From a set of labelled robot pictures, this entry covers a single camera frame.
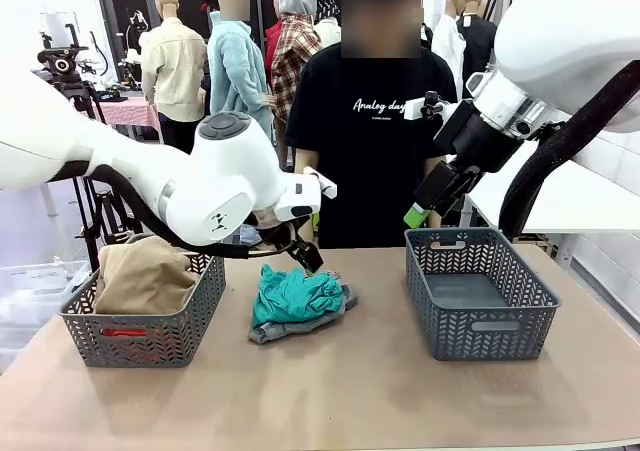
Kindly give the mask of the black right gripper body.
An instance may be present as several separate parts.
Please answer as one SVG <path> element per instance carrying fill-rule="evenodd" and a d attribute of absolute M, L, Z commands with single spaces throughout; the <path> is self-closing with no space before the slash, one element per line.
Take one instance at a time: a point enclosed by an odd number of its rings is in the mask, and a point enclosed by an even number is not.
<path fill-rule="evenodd" d="M 456 104 L 434 142 L 447 155 L 455 157 L 456 169 L 476 167 L 484 173 L 498 172 L 523 143 L 485 122 L 469 101 Z"/>

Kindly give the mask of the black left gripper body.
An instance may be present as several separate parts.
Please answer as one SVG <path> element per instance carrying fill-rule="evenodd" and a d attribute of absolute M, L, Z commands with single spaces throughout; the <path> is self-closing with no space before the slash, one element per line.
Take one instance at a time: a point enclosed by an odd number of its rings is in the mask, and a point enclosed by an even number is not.
<path fill-rule="evenodd" d="M 300 219 L 294 218 L 290 221 L 279 222 L 269 228 L 258 228 L 261 240 L 274 249 L 284 249 L 291 242 L 296 240 L 300 228 Z"/>

